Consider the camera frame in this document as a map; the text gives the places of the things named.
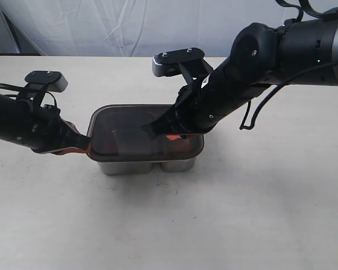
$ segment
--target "stainless steel container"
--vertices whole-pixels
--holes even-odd
[[[163,171],[186,172],[204,147],[203,136],[173,139],[158,136],[150,139],[140,129],[161,116],[170,105],[108,105],[92,116],[87,135],[92,149],[88,156],[98,162],[103,173],[149,173],[154,163]]]

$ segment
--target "brown transparent lid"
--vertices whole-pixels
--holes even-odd
[[[167,136],[150,139],[140,129],[161,116],[170,105],[109,105],[92,116],[87,135],[98,162],[188,160],[200,154],[203,136],[170,140]]]

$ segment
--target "white backdrop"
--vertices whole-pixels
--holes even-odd
[[[311,0],[325,11],[338,0]],[[43,55],[151,56],[199,47],[227,56],[252,22],[277,27],[296,16],[275,0],[0,0]]]

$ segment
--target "table surface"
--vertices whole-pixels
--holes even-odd
[[[0,82],[31,70],[65,75],[59,108],[82,133],[101,106],[171,104],[184,85],[150,58],[0,57]],[[244,111],[187,173],[108,177],[0,141],[0,269],[338,270],[338,87],[285,88],[252,131]]]

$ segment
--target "white table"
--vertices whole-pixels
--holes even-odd
[[[0,57],[0,82],[40,69],[63,72],[59,108],[83,133],[100,106],[171,104],[184,84],[95,57]],[[0,269],[338,270],[338,88],[285,88],[251,132],[244,110],[187,173],[108,177],[0,141]]]

